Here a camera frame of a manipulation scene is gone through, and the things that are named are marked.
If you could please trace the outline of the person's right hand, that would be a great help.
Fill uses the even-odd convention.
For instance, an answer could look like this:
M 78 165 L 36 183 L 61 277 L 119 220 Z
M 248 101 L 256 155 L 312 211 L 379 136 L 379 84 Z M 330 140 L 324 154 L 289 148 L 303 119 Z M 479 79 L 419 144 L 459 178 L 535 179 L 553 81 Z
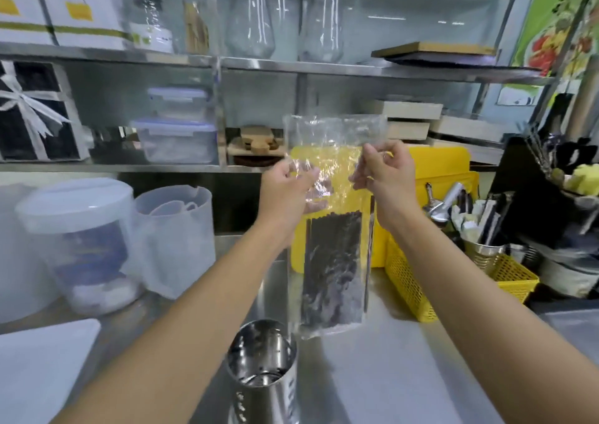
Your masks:
M 378 223 L 390 233 L 405 226 L 408 216 L 422 212 L 416 197 L 415 163 L 408 147 L 398 140 L 398 177 L 388 188 L 369 191 L 377 204 Z

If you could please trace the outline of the large clear food container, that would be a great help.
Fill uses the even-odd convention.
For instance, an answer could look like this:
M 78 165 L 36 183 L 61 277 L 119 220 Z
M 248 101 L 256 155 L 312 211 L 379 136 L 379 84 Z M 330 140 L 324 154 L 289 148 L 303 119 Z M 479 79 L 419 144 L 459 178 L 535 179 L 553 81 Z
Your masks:
M 198 119 L 145 117 L 132 120 L 149 163 L 216 164 L 217 128 Z

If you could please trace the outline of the clear plastic jar green label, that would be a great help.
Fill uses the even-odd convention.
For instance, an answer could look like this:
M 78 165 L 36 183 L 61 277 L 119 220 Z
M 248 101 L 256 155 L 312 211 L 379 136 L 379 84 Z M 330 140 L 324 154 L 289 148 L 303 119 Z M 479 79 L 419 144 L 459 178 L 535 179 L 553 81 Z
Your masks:
M 175 45 L 164 0 L 129 0 L 128 21 L 137 49 L 174 54 Z

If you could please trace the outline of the steel shelf rack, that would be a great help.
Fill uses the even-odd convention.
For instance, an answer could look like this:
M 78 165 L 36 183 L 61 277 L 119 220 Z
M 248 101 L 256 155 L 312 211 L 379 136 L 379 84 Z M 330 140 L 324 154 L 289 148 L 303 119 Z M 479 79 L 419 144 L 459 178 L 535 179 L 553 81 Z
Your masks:
M 193 70 L 211 70 L 214 78 L 214 92 L 218 92 L 222 71 L 235 72 L 268 72 L 275 74 L 296 75 L 295 110 L 302 112 L 307 107 L 308 76 L 324 75 L 328 77 L 379 78 L 416 81 L 442 81 L 451 83 L 478 84 L 481 89 L 490 84 L 523 84 L 538 86 L 555 86 L 558 72 L 556 68 L 547 77 L 534 76 L 523 70 L 500 70 L 494 67 L 424 67 L 408 64 L 393 64 L 377 59 L 375 64 L 325 64 L 303 61 L 280 61 L 272 59 L 256 59 L 248 57 L 225 57 L 215 55 L 177 55 L 142 50 L 112 50 L 81 47 L 62 47 L 42 44 L 16 44 L 0 42 L 0 58 L 9 61 L 49 62 L 88 62 L 94 64 L 114 65 L 150 65 L 174 67 Z M 201 164 L 149 164 L 138 161 L 131 162 L 133 156 L 120 152 L 115 142 L 108 142 L 101 147 L 92 158 L 83 161 L 9 161 L 0 160 L 1 172 L 231 172 L 259 173 L 264 167 L 246 167 L 233 165 L 228 158 L 226 144 L 226 119 L 224 115 L 217 117 L 218 165 Z

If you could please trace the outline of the clear plastic bag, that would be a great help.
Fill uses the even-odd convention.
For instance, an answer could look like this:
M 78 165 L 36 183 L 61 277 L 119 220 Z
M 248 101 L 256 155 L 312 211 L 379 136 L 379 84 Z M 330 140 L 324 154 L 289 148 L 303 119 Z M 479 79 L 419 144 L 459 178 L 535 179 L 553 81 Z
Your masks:
M 357 328 L 365 320 L 375 224 L 375 202 L 350 177 L 363 144 L 386 138 L 382 115 L 284 118 L 292 173 L 319 169 L 289 250 L 288 321 L 311 339 Z

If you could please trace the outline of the steel scoop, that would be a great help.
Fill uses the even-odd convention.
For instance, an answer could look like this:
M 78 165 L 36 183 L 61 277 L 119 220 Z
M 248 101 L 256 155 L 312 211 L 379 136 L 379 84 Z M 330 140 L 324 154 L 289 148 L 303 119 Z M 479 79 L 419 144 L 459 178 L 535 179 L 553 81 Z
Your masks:
M 425 189 L 428 201 L 422 209 L 431 221 L 439 227 L 444 228 L 450 220 L 449 210 L 452 208 L 460 192 L 464 189 L 464 185 L 461 182 L 455 182 L 442 200 L 437 200 L 433 197 L 432 184 L 430 182 L 425 184 Z

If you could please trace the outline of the stack of white boxes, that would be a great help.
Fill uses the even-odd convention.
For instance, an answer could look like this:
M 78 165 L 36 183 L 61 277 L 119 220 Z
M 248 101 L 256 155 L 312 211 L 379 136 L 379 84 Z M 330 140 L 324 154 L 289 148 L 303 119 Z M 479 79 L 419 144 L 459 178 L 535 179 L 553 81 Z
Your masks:
M 377 100 L 361 102 L 365 114 L 387 119 L 389 139 L 431 147 L 464 147 L 470 161 L 498 165 L 504 154 L 505 127 L 480 115 L 444 108 L 435 102 Z

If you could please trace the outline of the yellow plastic basket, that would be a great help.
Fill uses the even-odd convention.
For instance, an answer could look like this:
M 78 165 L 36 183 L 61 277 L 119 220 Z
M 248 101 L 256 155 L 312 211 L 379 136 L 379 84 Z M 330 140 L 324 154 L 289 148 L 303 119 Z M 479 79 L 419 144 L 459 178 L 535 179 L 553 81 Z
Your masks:
M 517 298 L 520 303 L 526 301 L 540 282 L 538 276 L 506 253 L 498 253 L 490 260 L 483 260 L 479 254 L 475 254 L 474 262 L 500 289 Z M 406 256 L 393 239 L 387 242 L 385 273 L 418 322 L 437 320 L 437 314 L 416 281 Z

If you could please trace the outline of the white cutting board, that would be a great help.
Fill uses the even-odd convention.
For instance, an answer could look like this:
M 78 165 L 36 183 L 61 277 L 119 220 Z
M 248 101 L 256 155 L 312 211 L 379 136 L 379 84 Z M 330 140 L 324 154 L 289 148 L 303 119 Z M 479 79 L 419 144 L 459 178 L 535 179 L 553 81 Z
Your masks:
M 0 424 L 50 424 L 100 330 L 86 319 L 0 335 Z

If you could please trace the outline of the brown paper packet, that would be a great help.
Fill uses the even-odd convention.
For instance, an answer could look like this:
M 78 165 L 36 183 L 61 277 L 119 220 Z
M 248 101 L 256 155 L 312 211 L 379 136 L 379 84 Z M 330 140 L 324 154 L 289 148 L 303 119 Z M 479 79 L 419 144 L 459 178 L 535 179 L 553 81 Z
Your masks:
M 194 55 L 209 55 L 210 42 L 206 23 L 197 2 L 183 1 L 185 48 Z

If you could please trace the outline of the clear lidded plastic canister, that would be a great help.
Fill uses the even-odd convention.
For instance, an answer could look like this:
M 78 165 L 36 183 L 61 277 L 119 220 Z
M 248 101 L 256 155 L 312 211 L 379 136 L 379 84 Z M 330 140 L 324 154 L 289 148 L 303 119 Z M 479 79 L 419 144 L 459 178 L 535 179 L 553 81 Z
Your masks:
M 133 203 L 132 187 L 120 180 L 82 178 L 38 188 L 16 205 L 35 252 L 76 314 L 113 313 L 142 295 Z

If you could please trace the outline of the white box yellow label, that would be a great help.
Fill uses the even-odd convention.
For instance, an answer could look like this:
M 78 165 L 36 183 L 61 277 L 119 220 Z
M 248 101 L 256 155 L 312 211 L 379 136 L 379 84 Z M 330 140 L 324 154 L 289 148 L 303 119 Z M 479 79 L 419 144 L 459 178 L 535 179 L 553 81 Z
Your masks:
M 54 45 L 42 0 L 0 0 L 0 42 Z
M 61 47 L 134 48 L 126 0 L 44 0 Z

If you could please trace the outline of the white round bucket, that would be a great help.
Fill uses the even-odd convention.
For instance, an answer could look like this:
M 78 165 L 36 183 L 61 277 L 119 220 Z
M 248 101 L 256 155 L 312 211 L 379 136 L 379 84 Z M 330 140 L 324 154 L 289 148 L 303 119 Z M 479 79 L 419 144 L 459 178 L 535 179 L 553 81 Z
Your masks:
M 35 314 L 61 296 L 15 211 L 33 191 L 0 185 L 0 324 Z

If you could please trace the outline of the translucent plastic measuring jug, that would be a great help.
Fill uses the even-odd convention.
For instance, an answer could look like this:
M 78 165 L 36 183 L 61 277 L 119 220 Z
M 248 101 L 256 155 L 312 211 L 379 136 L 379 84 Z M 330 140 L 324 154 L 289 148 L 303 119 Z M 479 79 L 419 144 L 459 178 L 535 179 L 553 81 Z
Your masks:
M 178 299 L 216 261 L 212 193 L 174 185 L 139 195 L 134 242 L 146 288 Z

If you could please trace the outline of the steel perforated utensil holder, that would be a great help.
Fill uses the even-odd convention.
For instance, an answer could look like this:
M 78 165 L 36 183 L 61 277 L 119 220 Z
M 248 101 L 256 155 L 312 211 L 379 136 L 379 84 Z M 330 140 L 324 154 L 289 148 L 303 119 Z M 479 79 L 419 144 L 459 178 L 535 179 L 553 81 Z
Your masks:
M 276 320 L 243 325 L 225 358 L 233 424 L 300 424 L 298 345 Z

